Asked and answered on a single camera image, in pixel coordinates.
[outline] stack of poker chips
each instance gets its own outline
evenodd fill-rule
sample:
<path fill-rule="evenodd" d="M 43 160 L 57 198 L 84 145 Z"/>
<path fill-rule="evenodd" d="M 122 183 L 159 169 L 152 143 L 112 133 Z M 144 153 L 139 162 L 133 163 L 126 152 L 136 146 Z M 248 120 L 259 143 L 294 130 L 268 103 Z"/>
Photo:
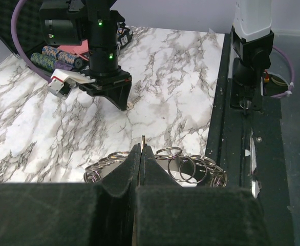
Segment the stack of poker chips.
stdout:
<path fill-rule="evenodd" d="M 42 54 L 69 64 L 77 69 L 80 69 L 83 66 L 83 59 L 81 57 L 51 46 L 44 46 L 42 49 Z"/>
<path fill-rule="evenodd" d="M 31 62 L 42 68 L 45 68 L 51 72 L 53 72 L 55 69 L 63 69 L 66 71 L 74 70 L 74 67 L 71 65 L 68 65 L 68 64 L 60 62 L 52 57 L 42 55 L 39 53 L 32 54 Z"/>

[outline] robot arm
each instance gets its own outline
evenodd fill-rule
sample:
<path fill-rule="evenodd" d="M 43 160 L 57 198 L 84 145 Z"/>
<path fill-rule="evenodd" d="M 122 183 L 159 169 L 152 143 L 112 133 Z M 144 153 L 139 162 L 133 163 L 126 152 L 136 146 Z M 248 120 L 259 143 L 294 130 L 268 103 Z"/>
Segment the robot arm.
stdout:
<path fill-rule="evenodd" d="M 262 109 L 262 76 L 271 66 L 274 41 L 271 23 L 271 0 L 237 0 L 231 38 L 239 59 L 233 64 L 231 105 L 245 115 Z"/>
<path fill-rule="evenodd" d="M 81 45 L 88 40 L 89 69 L 83 74 L 56 69 L 49 90 L 67 98 L 77 85 L 90 96 L 103 96 L 127 109 L 132 76 L 118 65 L 118 23 L 125 19 L 111 10 L 116 0 L 44 0 L 39 11 L 48 45 Z"/>
<path fill-rule="evenodd" d="M 234 18 L 236 34 L 246 42 L 268 35 L 271 31 L 272 0 L 237 0 Z"/>

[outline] pile of key rings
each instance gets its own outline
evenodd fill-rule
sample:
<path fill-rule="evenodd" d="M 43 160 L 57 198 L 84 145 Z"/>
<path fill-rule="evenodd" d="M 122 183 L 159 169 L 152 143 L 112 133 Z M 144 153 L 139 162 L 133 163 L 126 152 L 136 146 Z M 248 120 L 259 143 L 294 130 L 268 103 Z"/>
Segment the pile of key rings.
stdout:
<path fill-rule="evenodd" d="M 142 136 L 142 144 L 141 147 L 143 149 L 145 145 L 145 137 Z M 176 150 L 176 154 L 173 155 L 162 155 L 160 153 L 165 152 L 165 151 L 172 151 Z M 100 159 L 97 163 L 92 164 L 85 168 L 85 173 L 84 173 L 84 181 L 86 183 L 96 183 L 102 179 L 102 177 L 99 174 L 99 171 L 106 166 L 110 166 L 115 163 L 123 163 L 127 156 L 130 154 L 129 151 L 119 151 L 119 152 L 114 152 L 110 155 L 108 155 L 105 158 Z M 206 156 L 201 156 L 201 155 L 192 155 L 192 156 L 187 156 L 187 155 L 182 155 L 182 149 L 179 147 L 168 147 L 164 149 L 160 149 L 156 152 L 155 158 L 157 160 L 168 160 L 168 166 L 167 166 L 167 171 L 168 174 L 176 181 L 179 182 L 187 182 L 191 184 L 198 184 L 202 181 L 205 180 L 207 177 L 208 173 L 211 176 L 210 180 L 210 187 L 226 187 L 227 184 L 227 174 L 226 172 L 219 166 L 216 165 L 215 161 L 206 157 Z M 175 160 L 175 159 L 180 159 L 182 161 L 182 164 L 179 167 L 179 173 L 181 176 L 181 179 L 178 179 L 174 177 L 170 170 L 170 163 Z M 185 163 L 185 161 L 190 161 L 190 163 L 194 167 L 193 174 L 189 178 L 184 178 L 183 174 L 181 172 L 182 166 Z M 199 170 L 200 172 L 203 172 L 204 175 L 202 179 L 199 181 L 190 181 L 196 174 L 197 167 L 200 167 L 201 169 Z"/>

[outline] white device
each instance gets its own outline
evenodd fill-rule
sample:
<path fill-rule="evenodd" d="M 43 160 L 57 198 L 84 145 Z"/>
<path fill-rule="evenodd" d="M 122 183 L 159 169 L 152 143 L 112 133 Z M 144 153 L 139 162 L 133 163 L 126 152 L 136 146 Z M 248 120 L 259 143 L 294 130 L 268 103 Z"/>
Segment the white device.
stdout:
<path fill-rule="evenodd" d="M 51 75 L 51 82 L 48 84 L 48 90 L 55 96 L 66 99 L 71 92 L 71 89 L 76 86 L 76 82 L 79 84 L 87 84 L 95 82 L 95 79 L 91 79 L 84 74 L 66 71 L 62 69 L 54 70 Z M 69 87 L 69 91 L 63 91 L 65 84 Z"/>
<path fill-rule="evenodd" d="M 268 35 L 272 27 L 272 0 L 237 0 L 234 29 L 246 42 Z"/>

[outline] black foam block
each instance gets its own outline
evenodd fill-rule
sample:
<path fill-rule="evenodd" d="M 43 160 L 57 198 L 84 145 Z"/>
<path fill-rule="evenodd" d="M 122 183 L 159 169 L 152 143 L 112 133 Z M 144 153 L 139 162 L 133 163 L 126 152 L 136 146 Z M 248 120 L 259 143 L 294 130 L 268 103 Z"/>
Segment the black foam block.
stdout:
<path fill-rule="evenodd" d="M 83 183 L 0 184 L 0 246 L 92 245 L 102 193 Z"/>
<path fill-rule="evenodd" d="M 17 53 L 11 37 L 10 23 L 12 13 L 18 0 L 0 0 L 0 39 L 8 48 Z M 38 11 L 43 0 L 28 0 L 19 15 L 17 35 L 25 53 L 30 53 L 35 47 L 45 45 L 41 31 Z"/>
<path fill-rule="evenodd" d="M 270 245 L 258 202 L 246 190 L 139 187 L 137 245 Z"/>

